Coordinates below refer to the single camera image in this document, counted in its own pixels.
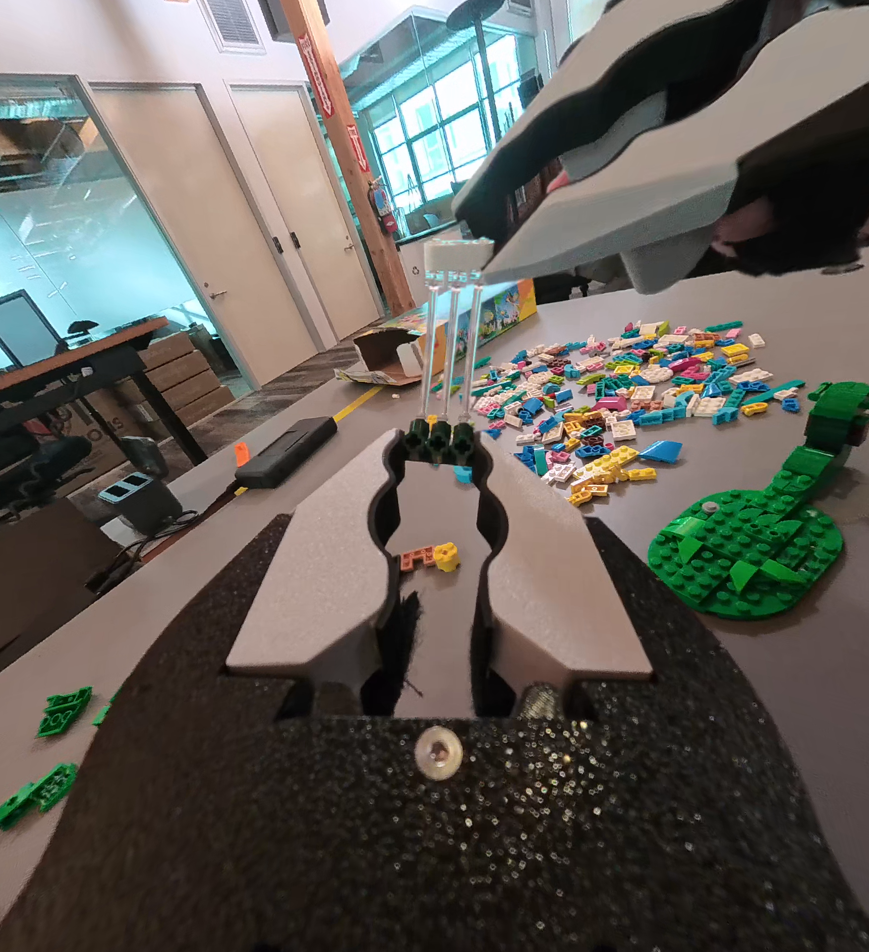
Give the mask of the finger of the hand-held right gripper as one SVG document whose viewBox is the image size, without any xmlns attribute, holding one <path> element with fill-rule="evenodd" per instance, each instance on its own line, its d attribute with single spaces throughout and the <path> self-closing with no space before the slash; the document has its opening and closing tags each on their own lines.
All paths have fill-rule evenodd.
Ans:
<svg viewBox="0 0 869 952">
<path fill-rule="evenodd" d="M 702 110 L 645 131 L 583 179 L 569 153 L 566 166 L 555 160 L 518 188 L 512 234 L 494 243 L 489 279 L 617 257 L 638 292 L 664 291 L 713 252 L 743 149 L 812 118 L 869 118 L 869 2 L 809 15 L 807 2 L 770 4 L 760 47 Z"/>
<path fill-rule="evenodd" d="M 473 237 L 508 241 L 513 193 L 576 153 L 583 179 L 632 139 L 697 113 L 761 44 L 770 2 L 607 2 L 547 86 L 463 186 L 455 217 Z"/>
</svg>

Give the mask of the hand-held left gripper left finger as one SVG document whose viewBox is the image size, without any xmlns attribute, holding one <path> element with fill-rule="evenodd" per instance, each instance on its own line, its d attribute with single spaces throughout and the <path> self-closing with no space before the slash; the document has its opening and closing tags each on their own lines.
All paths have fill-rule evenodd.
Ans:
<svg viewBox="0 0 869 952">
<path fill-rule="evenodd" d="M 342 684 L 367 715 L 391 716 L 406 637 L 386 635 L 400 570 L 401 429 L 384 432 L 295 509 L 226 660 L 228 673 Z"/>
</svg>

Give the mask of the white three-stud plate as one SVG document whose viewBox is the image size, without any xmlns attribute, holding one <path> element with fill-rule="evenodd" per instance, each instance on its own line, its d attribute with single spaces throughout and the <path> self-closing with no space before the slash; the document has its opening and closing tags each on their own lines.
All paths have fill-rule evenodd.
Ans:
<svg viewBox="0 0 869 952">
<path fill-rule="evenodd" d="M 494 242 L 476 240 L 430 240 L 424 245 L 426 287 L 465 284 L 480 278 L 494 254 Z"/>
</svg>

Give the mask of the green brick with clear stems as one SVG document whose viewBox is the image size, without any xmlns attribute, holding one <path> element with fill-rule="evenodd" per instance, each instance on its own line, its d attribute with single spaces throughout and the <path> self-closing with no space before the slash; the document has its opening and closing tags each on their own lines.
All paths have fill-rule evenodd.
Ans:
<svg viewBox="0 0 869 952">
<path fill-rule="evenodd" d="M 459 316 L 461 292 L 468 284 L 470 275 L 466 271 L 452 268 L 428 269 L 426 286 L 428 287 L 428 314 L 425 329 L 425 343 L 422 348 L 421 404 L 417 417 L 411 422 L 404 434 L 403 445 L 407 458 L 413 462 L 432 464 L 464 463 L 470 453 L 471 438 L 468 435 L 456 437 L 456 426 L 452 424 L 452 389 L 459 339 Z M 440 410 L 431 410 L 431 380 L 434 375 L 435 351 L 437 349 L 438 325 L 436 309 L 441 294 L 448 293 L 449 317 L 444 332 L 444 353 L 440 395 Z"/>
</svg>

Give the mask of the clear antenna stem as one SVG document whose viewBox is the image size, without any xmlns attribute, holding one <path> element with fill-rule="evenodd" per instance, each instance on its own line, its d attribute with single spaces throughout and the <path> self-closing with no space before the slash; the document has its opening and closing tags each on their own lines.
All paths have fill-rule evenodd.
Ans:
<svg viewBox="0 0 869 952">
<path fill-rule="evenodd" d="M 479 343 L 480 328 L 480 310 L 483 298 L 483 285 L 480 283 L 478 274 L 472 283 L 472 300 L 466 326 L 466 342 L 464 352 L 464 380 L 460 391 L 460 412 L 457 418 L 458 423 L 467 423 L 470 420 L 470 404 L 473 387 L 473 372 L 477 358 L 477 349 Z"/>
</svg>

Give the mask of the wooden office desk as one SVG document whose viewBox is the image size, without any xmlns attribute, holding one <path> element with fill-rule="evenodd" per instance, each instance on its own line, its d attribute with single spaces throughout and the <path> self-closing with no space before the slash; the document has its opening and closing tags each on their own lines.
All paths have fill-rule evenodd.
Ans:
<svg viewBox="0 0 869 952">
<path fill-rule="evenodd" d="M 154 317 L 52 357 L 0 374 L 0 472 L 31 457 L 47 444 L 24 423 L 66 407 L 114 383 L 130 378 L 140 388 L 168 434 L 194 465 L 208 456 L 188 426 L 148 378 L 143 360 L 158 330 L 169 320 Z"/>
</svg>

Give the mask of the black pole stand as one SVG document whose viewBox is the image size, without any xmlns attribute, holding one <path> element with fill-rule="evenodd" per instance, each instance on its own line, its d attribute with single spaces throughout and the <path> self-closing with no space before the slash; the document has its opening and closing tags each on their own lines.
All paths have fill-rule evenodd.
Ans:
<svg viewBox="0 0 869 952">
<path fill-rule="evenodd" d="M 497 14 L 504 5 L 504 1 L 463 1 L 452 9 L 446 22 L 449 32 L 457 33 L 468 29 L 474 32 L 484 86 L 487 93 L 488 114 L 495 144 L 499 143 L 502 131 L 496 102 L 495 85 L 491 67 L 488 63 L 485 22 Z"/>
</svg>

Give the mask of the black power adapter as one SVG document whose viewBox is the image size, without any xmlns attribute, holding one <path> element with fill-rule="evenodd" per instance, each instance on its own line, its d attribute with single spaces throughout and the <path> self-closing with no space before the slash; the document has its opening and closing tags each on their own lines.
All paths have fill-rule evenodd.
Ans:
<svg viewBox="0 0 869 952">
<path fill-rule="evenodd" d="M 272 444 L 235 470 L 236 489 L 274 489 L 303 466 L 337 432 L 331 416 L 293 423 Z"/>
</svg>

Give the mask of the red fire extinguisher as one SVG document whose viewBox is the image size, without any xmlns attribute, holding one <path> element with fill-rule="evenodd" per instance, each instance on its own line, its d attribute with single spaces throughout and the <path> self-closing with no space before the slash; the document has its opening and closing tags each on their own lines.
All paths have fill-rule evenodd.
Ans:
<svg viewBox="0 0 869 952">
<path fill-rule="evenodd" d="M 380 228 L 394 238 L 397 238 L 399 227 L 383 177 L 375 177 L 369 182 L 368 197 L 369 204 L 379 222 Z"/>
</svg>

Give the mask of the yellow tape strip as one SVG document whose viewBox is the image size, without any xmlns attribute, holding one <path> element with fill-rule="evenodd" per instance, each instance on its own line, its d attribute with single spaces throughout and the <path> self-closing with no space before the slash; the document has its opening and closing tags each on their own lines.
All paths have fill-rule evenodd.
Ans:
<svg viewBox="0 0 869 952">
<path fill-rule="evenodd" d="M 357 398 L 353 399 L 348 403 L 344 408 L 337 411 L 333 414 L 333 422 L 336 424 L 346 420 L 354 411 L 357 411 L 363 407 L 369 400 L 371 400 L 378 393 L 381 393 L 385 390 L 384 386 L 373 386 L 366 389 L 364 392 L 360 393 Z"/>
</svg>

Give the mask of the green brick lily pad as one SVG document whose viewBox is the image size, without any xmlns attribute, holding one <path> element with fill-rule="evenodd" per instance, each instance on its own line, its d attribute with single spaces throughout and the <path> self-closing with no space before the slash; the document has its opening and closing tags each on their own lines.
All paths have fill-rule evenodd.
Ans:
<svg viewBox="0 0 869 952">
<path fill-rule="evenodd" d="M 761 490 L 708 495 L 652 540 L 646 562 L 697 612 L 733 621 L 782 614 L 844 551 L 842 532 L 815 498 L 869 432 L 869 385 L 823 383 L 809 393 L 804 442 Z"/>
</svg>

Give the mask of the white door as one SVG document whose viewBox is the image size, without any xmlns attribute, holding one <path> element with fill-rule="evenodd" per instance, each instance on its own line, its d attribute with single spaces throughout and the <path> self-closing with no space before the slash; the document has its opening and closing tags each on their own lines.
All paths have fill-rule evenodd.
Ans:
<svg viewBox="0 0 869 952">
<path fill-rule="evenodd" d="M 304 84 L 232 84 L 250 146 L 337 342 L 382 317 L 379 292 Z"/>
<path fill-rule="evenodd" d="M 95 106 L 250 386 L 316 352 L 196 86 L 94 85 Z"/>
</svg>

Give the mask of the stack of cardboard boxes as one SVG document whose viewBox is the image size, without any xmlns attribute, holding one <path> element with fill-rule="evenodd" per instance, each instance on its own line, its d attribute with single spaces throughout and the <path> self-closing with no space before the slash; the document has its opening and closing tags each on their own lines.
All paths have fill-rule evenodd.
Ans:
<svg viewBox="0 0 869 952">
<path fill-rule="evenodd" d="M 152 341 L 139 356 L 150 383 L 186 425 L 234 402 L 229 386 L 185 331 Z"/>
</svg>

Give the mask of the grey-screen monitor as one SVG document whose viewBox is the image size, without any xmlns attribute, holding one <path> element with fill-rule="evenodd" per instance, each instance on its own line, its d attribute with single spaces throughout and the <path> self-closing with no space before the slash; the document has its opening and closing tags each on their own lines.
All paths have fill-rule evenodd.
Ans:
<svg viewBox="0 0 869 952">
<path fill-rule="evenodd" d="M 68 344 L 29 293 L 18 290 L 0 297 L 0 350 L 23 368 L 67 351 Z"/>
</svg>

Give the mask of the wall vent grille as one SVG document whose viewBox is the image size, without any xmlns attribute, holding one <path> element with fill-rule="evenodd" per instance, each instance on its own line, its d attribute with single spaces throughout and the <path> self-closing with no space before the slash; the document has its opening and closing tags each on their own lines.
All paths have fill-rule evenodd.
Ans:
<svg viewBox="0 0 869 952">
<path fill-rule="evenodd" d="M 247 2 L 199 1 L 198 4 L 220 53 L 265 54 L 265 45 Z"/>
</svg>

